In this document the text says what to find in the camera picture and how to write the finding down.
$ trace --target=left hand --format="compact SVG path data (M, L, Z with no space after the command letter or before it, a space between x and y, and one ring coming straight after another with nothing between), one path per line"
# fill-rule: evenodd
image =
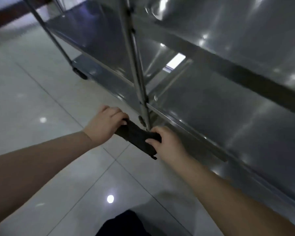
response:
M96 147L108 141L118 127L126 125L126 121L123 120L125 118L129 119L129 116L120 108L103 105L82 131L94 142Z

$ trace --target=right hand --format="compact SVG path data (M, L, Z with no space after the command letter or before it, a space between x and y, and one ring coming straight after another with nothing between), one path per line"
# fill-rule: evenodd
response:
M166 163L174 162L188 155L178 136L168 127L153 127L151 132L157 132L161 135L162 142L154 139L146 139L145 142L152 145L160 158Z

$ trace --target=metal rod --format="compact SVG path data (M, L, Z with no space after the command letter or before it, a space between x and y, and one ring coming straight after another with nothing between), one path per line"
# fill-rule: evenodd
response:
M47 33L47 35L49 36L49 38L53 41L53 43L56 45L56 47L59 49L59 51L62 53L62 55L64 56L64 58L67 60L67 62L69 63L69 65L71 67L72 66L72 61L70 59L70 57L67 55L67 53L64 51L64 49L62 48L62 46L59 44L59 42L56 40L56 38L51 34L51 32L48 30L48 28L46 27L45 22L43 21L43 19L40 17L40 15L37 13L37 11L35 10L34 7L32 7L32 5L30 4L30 2L28 0L23 0L25 2L25 4L27 5L27 7L29 8L30 12L33 14L33 16L36 18L36 20L38 21L38 23L41 25L41 27L44 29L44 31Z
M62 4L60 3L60 1L59 0L53 0L53 2L55 3L55 5L58 8L58 10L61 13L61 15L63 15L64 8L63 8Z
M124 35L126 49L130 61L131 72L133 75L134 88L140 101L141 114L148 130L151 129L150 113L147 108L148 97L145 90L142 61L135 31L131 21L131 7L129 0L119 0L118 11L121 20L122 32Z

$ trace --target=hand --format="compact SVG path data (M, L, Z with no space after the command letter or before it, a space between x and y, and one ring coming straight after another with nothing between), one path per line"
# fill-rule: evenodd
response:
M175 162L181 157L188 156L178 136L168 127L153 127L151 132L160 134L162 143L154 139L146 139L145 142L152 145L160 158L166 163Z
M101 106L98 113L82 130L93 142L94 147L108 141L116 132L118 127L126 125L123 119L129 116L120 108Z

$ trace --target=white tile floor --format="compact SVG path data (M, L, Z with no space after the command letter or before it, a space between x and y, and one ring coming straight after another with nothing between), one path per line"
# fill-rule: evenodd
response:
M40 13L47 19L55 8ZM61 44L72 58L79 55ZM71 71L30 14L0 29L0 154L79 131L100 104L118 106L138 123L126 104ZM0 235L91 236L127 209L152 235L222 235L171 169L118 136L57 174L0 224Z

